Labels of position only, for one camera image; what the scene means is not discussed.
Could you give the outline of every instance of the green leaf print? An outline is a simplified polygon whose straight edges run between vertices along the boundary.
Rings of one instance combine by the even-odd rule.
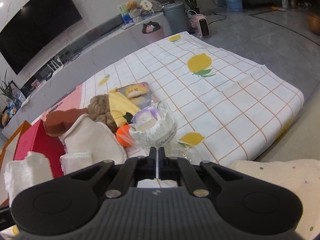
[[[212,68],[209,68],[209,69],[203,69],[203,70],[200,70],[198,72],[194,72],[194,74],[198,75],[198,76],[202,76],[202,75],[207,75],[211,72]]]
[[[186,145],[184,144],[184,143],[180,143],[180,142],[178,142],[178,144],[180,145],[180,147],[182,147],[182,148],[187,148],[186,147]]]

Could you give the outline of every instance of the television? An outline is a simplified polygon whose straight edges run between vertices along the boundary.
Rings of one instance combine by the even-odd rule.
[[[81,19],[72,0],[30,0],[0,32],[0,52],[18,74],[43,47]]]

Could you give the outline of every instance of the metal screw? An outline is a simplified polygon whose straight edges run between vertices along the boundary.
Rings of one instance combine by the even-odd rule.
[[[193,195],[195,195],[196,197],[206,197],[207,195],[209,195],[209,191],[207,191],[206,189],[196,189],[193,192]]]
[[[111,189],[106,192],[108,198],[117,198],[121,196],[121,192],[117,189]]]

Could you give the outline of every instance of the brown sponge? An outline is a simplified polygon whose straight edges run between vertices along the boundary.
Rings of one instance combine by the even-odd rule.
[[[87,108],[53,111],[47,114],[47,119],[44,122],[45,132],[50,136],[60,136],[71,128],[79,116],[87,113]]]

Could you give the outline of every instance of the orange knitted ball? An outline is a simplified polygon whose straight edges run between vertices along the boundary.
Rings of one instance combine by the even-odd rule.
[[[121,127],[118,128],[117,132],[116,132],[116,138],[117,141],[125,147],[129,147],[132,146],[132,144],[130,143],[130,141],[132,141],[132,137],[129,134],[129,130],[130,130],[130,125],[123,125]]]

